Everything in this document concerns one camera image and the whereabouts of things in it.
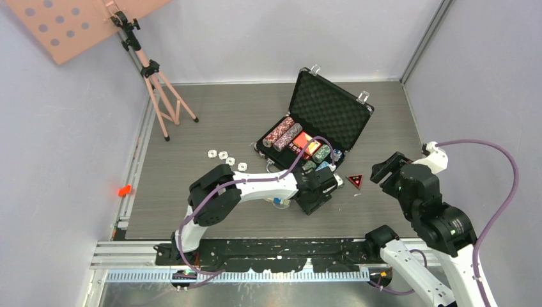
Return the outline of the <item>black poker chip case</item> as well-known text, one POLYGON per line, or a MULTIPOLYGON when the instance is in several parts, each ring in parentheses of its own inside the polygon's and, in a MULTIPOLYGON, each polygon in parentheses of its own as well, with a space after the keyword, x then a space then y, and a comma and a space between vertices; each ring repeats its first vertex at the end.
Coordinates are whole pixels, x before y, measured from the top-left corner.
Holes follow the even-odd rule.
POLYGON ((341 160, 335 162, 340 167, 374 113, 375 108, 367 102, 366 92, 356 97, 320 76, 318 70, 317 65, 312 69, 300 69, 287 113, 254 145, 254 150, 262 158, 273 161, 279 170, 289 168, 297 158, 298 152, 290 148, 293 141, 278 152, 273 146, 265 147, 262 140, 287 116, 301 124, 302 131, 312 137, 323 137, 333 150, 342 151, 341 160))

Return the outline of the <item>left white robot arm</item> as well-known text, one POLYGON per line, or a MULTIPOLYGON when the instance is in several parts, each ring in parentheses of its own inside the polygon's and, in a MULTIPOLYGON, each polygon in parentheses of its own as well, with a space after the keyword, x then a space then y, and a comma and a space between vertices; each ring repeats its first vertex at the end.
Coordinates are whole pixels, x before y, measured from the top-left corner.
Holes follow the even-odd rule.
POLYGON ((225 220, 240 203, 267 198, 294 200, 309 216, 343 185, 333 166, 244 173, 220 164, 190 185, 186 215, 172 234, 171 256, 179 264, 190 264, 207 228, 225 220))

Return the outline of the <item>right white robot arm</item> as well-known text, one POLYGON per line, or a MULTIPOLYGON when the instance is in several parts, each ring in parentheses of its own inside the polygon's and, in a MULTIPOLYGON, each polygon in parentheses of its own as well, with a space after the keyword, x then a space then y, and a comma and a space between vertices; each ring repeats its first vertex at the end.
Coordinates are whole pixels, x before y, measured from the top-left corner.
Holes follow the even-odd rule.
POLYGON ((447 154, 435 142, 424 144, 422 154, 422 159, 412 161, 396 152, 373 165, 370 180, 398 200, 405 219, 431 249, 449 285, 414 259, 387 225, 365 235, 362 257, 390 265, 428 306, 495 306, 479 257, 474 254, 478 242, 474 227, 466 213, 442 199, 437 173, 446 169, 447 154))

